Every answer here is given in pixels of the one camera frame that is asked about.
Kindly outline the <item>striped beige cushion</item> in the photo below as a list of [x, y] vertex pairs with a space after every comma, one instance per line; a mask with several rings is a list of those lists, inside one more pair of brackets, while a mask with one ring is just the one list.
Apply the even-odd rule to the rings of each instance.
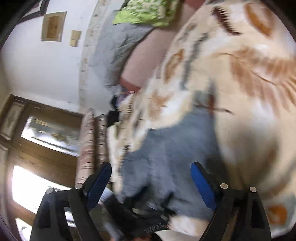
[[109, 162], [107, 147], [107, 117], [104, 114], [95, 119], [95, 167]]
[[80, 137], [79, 156], [75, 184], [84, 183], [94, 173], [95, 164], [95, 119], [93, 109], [88, 109], [83, 116]]

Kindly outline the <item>striped beige lower cushion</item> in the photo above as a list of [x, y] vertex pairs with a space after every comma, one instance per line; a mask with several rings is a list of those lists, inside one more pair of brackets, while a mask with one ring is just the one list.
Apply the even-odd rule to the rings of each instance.
[[95, 167], [109, 162], [107, 147], [107, 117], [104, 114], [95, 119]]

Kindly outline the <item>pink sofa backrest cushion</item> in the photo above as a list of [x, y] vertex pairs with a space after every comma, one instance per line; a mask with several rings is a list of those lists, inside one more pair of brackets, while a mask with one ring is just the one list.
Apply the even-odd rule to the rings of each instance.
[[180, 1], [170, 24], [154, 28], [135, 47], [120, 76], [123, 88], [136, 92], [149, 80], [155, 68], [161, 64], [175, 35], [203, 3], [203, 0]]

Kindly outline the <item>framed wall picture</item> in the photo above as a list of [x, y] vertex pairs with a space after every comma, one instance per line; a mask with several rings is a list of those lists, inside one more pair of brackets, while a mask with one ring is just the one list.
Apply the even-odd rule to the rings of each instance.
[[19, 23], [43, 16], [48, 8], [49, 0], [41, 0], [37, 2], [29, 12], [27, 12], [19, 21]]

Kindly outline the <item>beige wall switch plate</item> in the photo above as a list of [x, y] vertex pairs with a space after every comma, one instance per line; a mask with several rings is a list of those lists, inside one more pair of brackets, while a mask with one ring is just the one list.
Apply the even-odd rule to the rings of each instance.
[[42, 41], [61, 42], [67, 12], [45, 14], [42, 24]]

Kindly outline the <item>grey quilted pillow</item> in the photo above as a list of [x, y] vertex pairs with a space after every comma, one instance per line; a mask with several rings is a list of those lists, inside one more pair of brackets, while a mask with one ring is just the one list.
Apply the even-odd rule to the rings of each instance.
[[135, 47], [154, 29], [146, 24], [114, 25], [118, 11], [112, 11], [104, 21], [89, 66], [99, 81], [111, 93], [118, 93], [120, 76]]

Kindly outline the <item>black garment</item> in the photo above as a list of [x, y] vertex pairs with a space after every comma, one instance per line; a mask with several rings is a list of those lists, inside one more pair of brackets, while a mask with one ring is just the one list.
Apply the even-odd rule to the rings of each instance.
[[112, 126], [115, 122], [118, 122], [119, 120], [119, 111], [118, 111], [118, 102], [117, 102], [118, 97], [113, 96], [111, 99], [111, 106], [112, 110], [110, 110], [107, 114], [107, 127]]

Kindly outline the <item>blue denim pants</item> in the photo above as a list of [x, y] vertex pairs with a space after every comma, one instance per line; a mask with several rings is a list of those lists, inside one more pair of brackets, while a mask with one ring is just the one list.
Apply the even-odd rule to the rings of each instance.
[[146, 187], [135, 207], [149, 210], [158, 208], [172, 193], [168, 208], [177, 215], [210, 220], [213, 212], [205, 206], [190, 174], [195, 161], [217, 180], [228, 180], [214, 119], [204, 108], [194, 109], [174, 126], [148, 131], [142, 147], [123, 160], [123, 187], [117, 198], [125, 202]]

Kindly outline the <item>striped beige upper cushion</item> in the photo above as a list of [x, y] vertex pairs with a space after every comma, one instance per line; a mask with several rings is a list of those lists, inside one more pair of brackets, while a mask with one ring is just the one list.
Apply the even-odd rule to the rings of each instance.
[[88, 109], [83, 116], [80, 137], [79, 156], [75, 184], [84, 183], [94, 173], [95, 164], [95, 119], [93, 109]]

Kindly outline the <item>green patterned folded cloth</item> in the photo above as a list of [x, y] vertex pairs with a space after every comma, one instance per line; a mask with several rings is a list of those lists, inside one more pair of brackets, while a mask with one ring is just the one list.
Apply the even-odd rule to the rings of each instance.
[[117, 12], [113, 24], [145, 24], [167, 27], [175, 18], [179, 0], [129, 0]]

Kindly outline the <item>beige leaf-print blanket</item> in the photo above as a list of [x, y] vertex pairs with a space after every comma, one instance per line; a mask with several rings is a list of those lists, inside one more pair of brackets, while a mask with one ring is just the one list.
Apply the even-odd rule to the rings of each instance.
[[[181, 28], [161, 66], [119, 106], [108, 128], [113, 190], [123, 160], [149, 130], [196, 108], [214, 119], [224, 183], [254, 186], [276, 238], [295, 226], [295, 41], [262, 1], [208, 1]], [[169, 228], [200, 237], [209, 220], [173, 216]]]

